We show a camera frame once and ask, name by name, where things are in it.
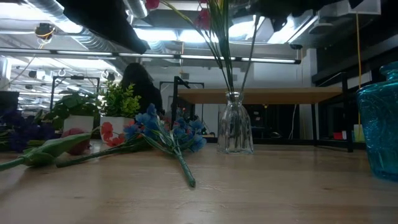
person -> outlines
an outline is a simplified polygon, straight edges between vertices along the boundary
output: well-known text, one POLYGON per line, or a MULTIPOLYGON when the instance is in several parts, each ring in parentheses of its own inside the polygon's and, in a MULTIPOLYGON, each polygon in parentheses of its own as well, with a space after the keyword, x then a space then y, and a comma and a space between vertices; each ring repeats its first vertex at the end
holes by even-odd
POLYGON ((133 94, 134 96, 141 96, 139 113, 146 113, 151 103, 155 105, 158 113, 163 111, 160 90, 154 86, 147 70, 141 64, 130 63, 124 71, 120 84, 123 90, 130 84, 135 84, 133 94))

blue glass vase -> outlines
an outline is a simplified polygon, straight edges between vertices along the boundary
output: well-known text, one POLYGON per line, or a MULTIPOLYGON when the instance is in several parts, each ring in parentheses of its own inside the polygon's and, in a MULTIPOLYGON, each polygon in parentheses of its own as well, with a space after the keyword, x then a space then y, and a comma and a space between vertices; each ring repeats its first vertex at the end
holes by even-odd
POLYGON ((380 72, 387 81, 358 90, 357 102, 373 173, 398 181, 398 62, 380 72))

wooden table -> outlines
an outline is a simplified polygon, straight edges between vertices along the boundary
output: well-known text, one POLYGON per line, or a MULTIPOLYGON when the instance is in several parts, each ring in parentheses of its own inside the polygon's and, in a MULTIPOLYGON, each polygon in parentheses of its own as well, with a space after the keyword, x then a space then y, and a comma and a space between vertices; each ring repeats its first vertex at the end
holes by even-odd
POLYGON ((255 150, 224 155, 208 144, 186 155, 195 189, 158 151, 16 167, 0 173, 0 223, 398 223, 398 184, 373 177, 363 151, 255 150))
MULTIPOLYGON (((226 103, 224 89, 181 89, 178 96, 192 104, 226 103)), ((340 95, 340 87, 247 88, 244 104, 315 104, 340 95)))

clear glass vase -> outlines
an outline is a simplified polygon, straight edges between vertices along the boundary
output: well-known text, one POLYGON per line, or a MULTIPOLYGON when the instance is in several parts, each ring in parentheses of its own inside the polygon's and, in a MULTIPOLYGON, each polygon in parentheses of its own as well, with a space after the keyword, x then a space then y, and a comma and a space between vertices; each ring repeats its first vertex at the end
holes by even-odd
POLYGON ((218 125, 217 151, 226 154, 252 154, 250 117, 242 105, 242 93, 227 93, 228 104, 218 125))

flower stem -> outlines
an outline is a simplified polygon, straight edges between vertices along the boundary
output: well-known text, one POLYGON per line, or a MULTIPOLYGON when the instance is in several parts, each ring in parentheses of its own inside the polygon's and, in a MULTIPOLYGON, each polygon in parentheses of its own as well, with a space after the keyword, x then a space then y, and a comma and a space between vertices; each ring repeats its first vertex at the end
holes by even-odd
POLYGON ((185 173, 185 176, 187 176, 189 185, 191 187, 195 187, 197 182, 196 182, 195 178, 193 178, 191 170, 189 169, 187 162, 185 162, 185 159, 182 157, 181 153, 177 152, 177 150, 175 150, 175 149, 174 149, 174 151, 175 151, 175 156, 177 156, 177 159, 181 164, 181 168, 185 173))
POLYGON ((3 164, 0 164, 0 171, 6 170, 6 169, 11 169, 13 167, 19 166, 25 162, 24 158, 18 158, 14 159, 13 161, 5 162, 3 164))
POLYGON ((87 155, 87 156, 81 156, 81 157, 79 157, 77 159, 71 159, 71 160, 67 160, 67 161, 56 162, 55 165, 58 168, 72 166, 72 165, 76 165, 76 164, 79 164, 81 162, 87 161, 89 159, 94 159, 94 158, 101 157, 101 156, 108 156, 108 155, 112 155, 112 154, 115 154, 115 153, 119 153, 122 150, 123 149, 120 148, 120 147, 117 147, 117 148, 114 148, 114 149, 108 149, 108 150, 104 150, 104 151, 101 151, 101 152, 95 152, 95 153, 92 153, 92 154, 87 155))

